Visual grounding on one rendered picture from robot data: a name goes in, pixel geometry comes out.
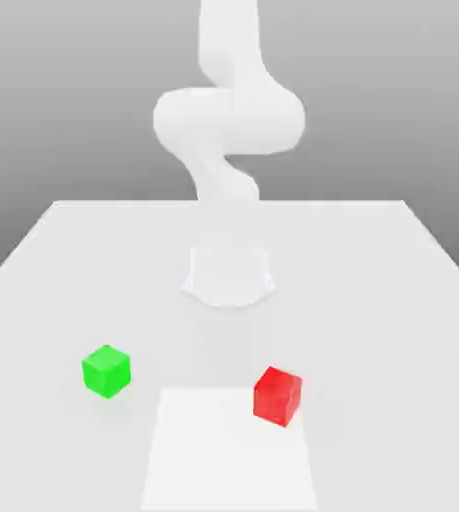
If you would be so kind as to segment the small green cube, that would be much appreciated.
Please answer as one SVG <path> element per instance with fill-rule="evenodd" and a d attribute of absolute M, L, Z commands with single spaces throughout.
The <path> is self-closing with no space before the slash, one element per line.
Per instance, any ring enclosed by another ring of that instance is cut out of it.
<path fill-rule="evenodd" d="M 85 386 L 107 399 L 131 381 L 130 357 L 110 345 L 103 345 L 86 356 L 81 366 Z"/>

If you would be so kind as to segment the small red cube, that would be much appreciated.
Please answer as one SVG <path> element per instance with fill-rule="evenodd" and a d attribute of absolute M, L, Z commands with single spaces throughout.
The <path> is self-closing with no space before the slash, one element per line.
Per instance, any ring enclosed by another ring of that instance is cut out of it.
<path fill-rule="evenodd" d="M 269 366 L 253 388 L 253 414 L 286 428 L 300 406 L 301 377 Z"/>

